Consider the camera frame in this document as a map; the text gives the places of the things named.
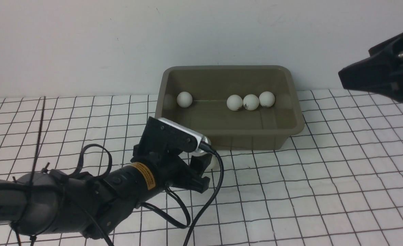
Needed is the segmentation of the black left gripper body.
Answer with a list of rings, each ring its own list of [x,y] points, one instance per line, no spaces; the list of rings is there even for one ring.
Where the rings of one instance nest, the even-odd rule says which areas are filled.
[[[166,187],[174,187],[203,193],[208,189],[210,179],[203,175],[190,178],[190,164],[179,156],[180,153],[137,155],[137,146],[133,150],[132,169],[139,173],[141,184],[148,191],[161,192]]]

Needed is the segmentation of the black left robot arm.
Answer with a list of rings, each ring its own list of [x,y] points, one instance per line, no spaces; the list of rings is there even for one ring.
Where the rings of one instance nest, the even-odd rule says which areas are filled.
[[[72,177],[59,170],[0,180],[0,223],[26,236],[75,233],[105,238],[134,209],[148,208],[171,224],[186,228],[189,211],[171,187],[203,193],[203,173],[211,154],[194,155],[188,165],[181,150],[168,146],[134,147],[131,163],[97,179],[88,172]]]

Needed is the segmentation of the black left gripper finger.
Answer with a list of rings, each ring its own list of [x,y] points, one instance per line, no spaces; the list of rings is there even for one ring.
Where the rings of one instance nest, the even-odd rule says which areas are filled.
[[[211,154],[192,154],[190,160],[190,178],[202,177],[211,163]]]

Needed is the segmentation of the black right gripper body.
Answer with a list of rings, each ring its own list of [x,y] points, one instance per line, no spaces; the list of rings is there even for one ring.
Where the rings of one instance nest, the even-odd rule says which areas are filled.
[[[370,48],[369,55],[338,72],[343,88],[403,103],[403,33]]]

